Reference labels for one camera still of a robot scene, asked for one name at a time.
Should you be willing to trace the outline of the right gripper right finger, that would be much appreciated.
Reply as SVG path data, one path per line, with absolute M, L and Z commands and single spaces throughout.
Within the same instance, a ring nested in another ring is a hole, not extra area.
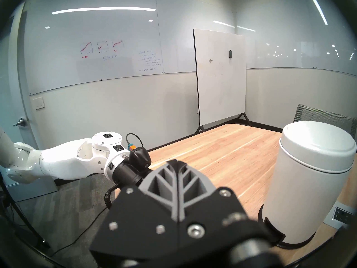
M 178 248 L 188 257 L 256 257 L 266 252 L 266 230 L 230 188 L 178 163 Z

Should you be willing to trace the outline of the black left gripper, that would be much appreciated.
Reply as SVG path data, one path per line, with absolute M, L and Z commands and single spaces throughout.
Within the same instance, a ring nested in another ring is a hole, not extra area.
M 113 182 L 117 186 L 139 186 L 147 175 L 152 172 L 149 168 L 152 161 L 148 160 L 130 160 L 127 157 L 113 171 Z

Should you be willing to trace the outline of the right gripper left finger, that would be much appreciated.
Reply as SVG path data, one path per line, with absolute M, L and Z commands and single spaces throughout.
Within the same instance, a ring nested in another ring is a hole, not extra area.
M 123 186 L 89 251 L 97 264 L 179 264 L 179 161 Z

